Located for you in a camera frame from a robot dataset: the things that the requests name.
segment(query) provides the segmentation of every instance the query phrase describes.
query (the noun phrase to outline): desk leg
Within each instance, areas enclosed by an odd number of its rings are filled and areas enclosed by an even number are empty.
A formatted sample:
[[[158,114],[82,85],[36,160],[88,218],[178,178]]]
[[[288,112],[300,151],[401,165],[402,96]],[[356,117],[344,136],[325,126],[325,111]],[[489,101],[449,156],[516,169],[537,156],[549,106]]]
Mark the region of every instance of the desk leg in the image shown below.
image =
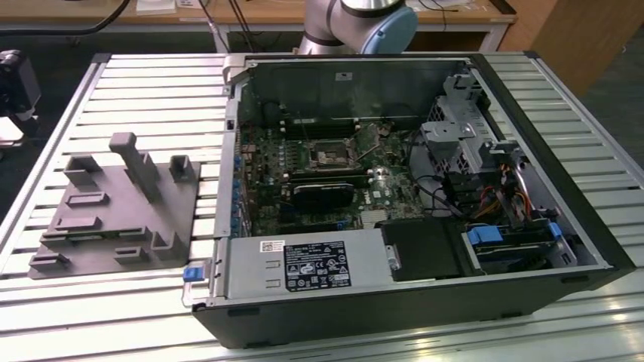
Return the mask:
[[[220,35],[214,36],[214,45],[217,47],[217,53],[225,53],[226,49],[230,49],[230,44],[228,43],[228,33],[230,32],[230,27],[226,24],[217,25],[220,30]]]
[[[505,35],[508,24],[494,24],[482,39],[481,47],[478,50],[481,52],[490,52],[498,49],[501,44],[502,36]]]

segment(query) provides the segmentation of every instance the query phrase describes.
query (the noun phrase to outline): power supply label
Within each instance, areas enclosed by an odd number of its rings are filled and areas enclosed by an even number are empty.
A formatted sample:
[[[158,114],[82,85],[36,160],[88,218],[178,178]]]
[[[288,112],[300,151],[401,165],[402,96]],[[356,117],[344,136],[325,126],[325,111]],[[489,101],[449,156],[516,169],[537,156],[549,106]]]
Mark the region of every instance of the power supply label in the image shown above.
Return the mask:
[[[289,292],[350,287],[344,241],[285,245],[284,264]]]

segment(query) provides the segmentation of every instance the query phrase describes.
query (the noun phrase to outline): circuit board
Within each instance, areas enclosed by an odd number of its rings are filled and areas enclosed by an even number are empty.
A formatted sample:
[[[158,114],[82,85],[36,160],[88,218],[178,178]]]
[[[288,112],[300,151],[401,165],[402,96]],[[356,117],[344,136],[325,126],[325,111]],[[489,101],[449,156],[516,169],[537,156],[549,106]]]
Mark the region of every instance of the circuit board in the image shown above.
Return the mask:
[[[288,140],[276,129],[241,130],[253,236],[362,229],[361,215],[373,210],[386,219],[422,217],[404,164],[408,132],[381,121],[360,122],[356,130],[348,138],[320,140]],[[289,201],[297,182],[350,183],[350,204],[301,212]]]

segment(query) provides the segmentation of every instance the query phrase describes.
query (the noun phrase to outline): floor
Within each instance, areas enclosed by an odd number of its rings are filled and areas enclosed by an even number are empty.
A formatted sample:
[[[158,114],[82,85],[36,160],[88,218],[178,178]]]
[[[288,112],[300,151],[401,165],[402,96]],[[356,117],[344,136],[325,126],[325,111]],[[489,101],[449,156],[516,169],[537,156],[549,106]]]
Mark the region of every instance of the floor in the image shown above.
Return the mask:
[[[300,35],[260,34],[257,41],[266,51],[289,51]],[[65,106],[96,53],[204,53],[212,52],[208,34],[98,34],[76,44],[65,38],[0,38],[0,50],[18,49],[30,57],[42,98],[37,105],[41,124],[37,140],[18,149],[2,151],[0,160],[0,220],[38,157],[46,138],[62,115]],[[246,51],[241,38],[232,39],[232,51]],[[644,165],[644,28],[625,52],[617,56],[604,76],[582,98],[610,134],[640,165]]]

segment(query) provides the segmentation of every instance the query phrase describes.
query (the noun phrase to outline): slotted table surface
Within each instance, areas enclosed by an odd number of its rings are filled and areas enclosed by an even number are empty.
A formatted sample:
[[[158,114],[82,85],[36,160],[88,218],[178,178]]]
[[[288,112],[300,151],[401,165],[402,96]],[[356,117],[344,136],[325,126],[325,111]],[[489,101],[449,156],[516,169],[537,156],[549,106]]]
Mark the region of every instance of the slotted table surface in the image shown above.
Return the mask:
[[[638,269],[533,315],[226,350],[182,305],[181,268],[33,281],[29,258],[68,183],[70,155],[101,165],[113,132],[137,135],[154,161],[202,164],[190,260],[210,256],[225,96],[221,54],[113,55],[93,63],[2,223],[0,360],[614,360],[644,353],[644,189],[641,170],[540,60],[486,54]],[[512,132],[492,111],[508,138]],[[193,296],[205,296],[197,284]]]

